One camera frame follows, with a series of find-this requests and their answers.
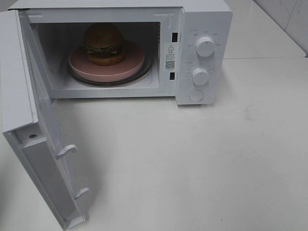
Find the white microwave door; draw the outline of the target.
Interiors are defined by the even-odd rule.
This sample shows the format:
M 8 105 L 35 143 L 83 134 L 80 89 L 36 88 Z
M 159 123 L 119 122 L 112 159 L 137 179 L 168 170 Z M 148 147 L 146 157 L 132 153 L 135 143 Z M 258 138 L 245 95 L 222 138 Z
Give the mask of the white microwave door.
M 44 78 L 47 63 L 38 25 L 24 10 L 0 14 L 2 133 L 63 230 L 85 221 Z

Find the white warning label sticker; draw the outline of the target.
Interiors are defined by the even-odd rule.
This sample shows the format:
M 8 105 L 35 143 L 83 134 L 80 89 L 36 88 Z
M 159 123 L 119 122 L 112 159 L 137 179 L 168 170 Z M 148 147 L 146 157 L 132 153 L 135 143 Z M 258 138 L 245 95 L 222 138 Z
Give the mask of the white warning label sticker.
M 165 70 L 176 71 L 179 53 L 178 43 L 165 43 L 163 52 L 163 67 L 165 68 Z

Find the upper white round knob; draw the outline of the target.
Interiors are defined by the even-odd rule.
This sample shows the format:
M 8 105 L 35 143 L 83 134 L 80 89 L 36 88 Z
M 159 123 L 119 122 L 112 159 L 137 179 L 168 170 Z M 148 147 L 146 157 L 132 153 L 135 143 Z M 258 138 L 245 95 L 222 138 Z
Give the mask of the upper white round knob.
M 203 35 L 195 42 L 195 50 L 201 57 L 210 56 L 215 50 L 216 42 L 210 35 Z

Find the round white door button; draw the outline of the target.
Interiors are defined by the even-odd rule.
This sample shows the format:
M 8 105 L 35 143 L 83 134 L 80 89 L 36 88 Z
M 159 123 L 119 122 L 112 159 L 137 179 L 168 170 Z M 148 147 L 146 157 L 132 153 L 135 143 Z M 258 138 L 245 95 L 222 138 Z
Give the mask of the round white door button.
M 189 98 L 191 101 L 199 102 L 203 99 L 204 93 L 201 90 L 193 90 L 189 94 Z

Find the burger with lettuce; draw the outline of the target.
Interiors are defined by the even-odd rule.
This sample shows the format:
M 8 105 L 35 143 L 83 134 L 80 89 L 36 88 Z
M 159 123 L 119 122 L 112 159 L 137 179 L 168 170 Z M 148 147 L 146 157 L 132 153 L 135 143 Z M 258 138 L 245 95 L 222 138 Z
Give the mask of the burger with lettuce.
M 124 37 L 111 23 L 95 23 L 84 33 L 83 45 L 87 58 L 94 64 L 109 66 L 125 59 Z

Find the white round knob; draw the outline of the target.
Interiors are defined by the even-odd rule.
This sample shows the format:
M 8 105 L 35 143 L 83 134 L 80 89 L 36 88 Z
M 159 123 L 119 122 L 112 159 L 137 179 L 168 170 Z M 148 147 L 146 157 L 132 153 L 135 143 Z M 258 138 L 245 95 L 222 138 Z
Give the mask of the white round knob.
M 196 68 L 192 72 L 192 81 L 195 85 L 204 85 L 209 81 L 209 79 L 210 75 L 205 68 Z
M 215 50 L 216 42 L 210 35 L 203 35 L 195 42 L 195 50 L 201 57 L 210 56 Z

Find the glass microwave turntable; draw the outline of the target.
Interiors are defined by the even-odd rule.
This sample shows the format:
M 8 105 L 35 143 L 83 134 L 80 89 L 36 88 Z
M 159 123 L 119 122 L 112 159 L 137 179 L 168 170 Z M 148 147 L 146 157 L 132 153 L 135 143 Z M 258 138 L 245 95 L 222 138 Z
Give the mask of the glass microwave turntable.
M 111 83 L 94 83 L 94 82 L 82 81 L 79 78 L 77 78 L 77 76 L 75 74 L 73 74 L 73 72 L 72 72 L 72 70 L 69 66 L 69 63 L 67 65 L 67 71 L 70 73 L 70 75 L 75 80 L 81 82 L 82 84 L 95 86 L 95 87 L 114 87 L 114 86 L 121 86 L 121 85 L 129 84 L 131 82 L 134 82 L 136 80 L 143 78 L 144 76 L 146 76 L 151 71 L 153 64 L 154 64 L 153 58 L 151 56 L 148 57 L 148 56 L 145 55 L 145 62 L 143 64 L 143 66 L 141 67 L 140 71 L 138 71 L 136 74 L 134 74 L 133 76 L 131 76 L 127 79 L 117 81 L 117 82 L 111 82 Z

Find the pink round plate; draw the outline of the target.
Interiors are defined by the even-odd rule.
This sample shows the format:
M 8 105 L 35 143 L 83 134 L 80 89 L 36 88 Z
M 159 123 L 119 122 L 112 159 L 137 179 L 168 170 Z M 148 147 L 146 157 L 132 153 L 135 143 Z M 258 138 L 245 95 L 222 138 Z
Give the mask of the pink round plate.
M 141 70 L 145 62 L 145 52 L 136 43 L 126 41 L 123 45 L 123 61 L 108 66 L 92 63 L 82 47 L 74 50 L 69 56 L 69 66 L 82 81 L 94 83 L 111 83 L 127 79 Z

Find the lower white round knob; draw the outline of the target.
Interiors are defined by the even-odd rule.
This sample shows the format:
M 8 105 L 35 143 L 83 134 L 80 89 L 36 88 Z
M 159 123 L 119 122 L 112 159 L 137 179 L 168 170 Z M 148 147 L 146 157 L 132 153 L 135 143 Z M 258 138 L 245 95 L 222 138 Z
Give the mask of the lower white round knob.
M 210 75 L 205 68 L 196 68 L 192 72 L 192 81 L 195 85 L 204 85 L 209 81 L 209 79 Z

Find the white microwave oven body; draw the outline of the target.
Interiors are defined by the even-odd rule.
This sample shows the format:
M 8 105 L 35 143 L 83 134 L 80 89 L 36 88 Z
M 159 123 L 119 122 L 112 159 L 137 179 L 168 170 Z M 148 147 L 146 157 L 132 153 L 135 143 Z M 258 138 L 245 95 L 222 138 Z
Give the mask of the white microwave oven body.
M 9 10 L 24 10 L 38 25 L 38 37 L 47 63 L 45 86 L 51 99 L 172 96 L 177 104 L 211 104 L 218 87 L 232 12 L 222 0 L 19 0 Z M 70 54 L 83 45 L 84 33 L 95 23 L 111 23 L 124 37 L 153 58 L 143 78 L 114 87 L 95 87 L 75 80 L 67 71 Z M 214 52 L 201 57 L 196 40 L 210 35 Z M 163 67 L 165 43 L 178 43 L 176 71 Z M 205 68 L 209 81 L 201 86 L 192 72 Z M 201 101 L 190 92 L 201 90 Z

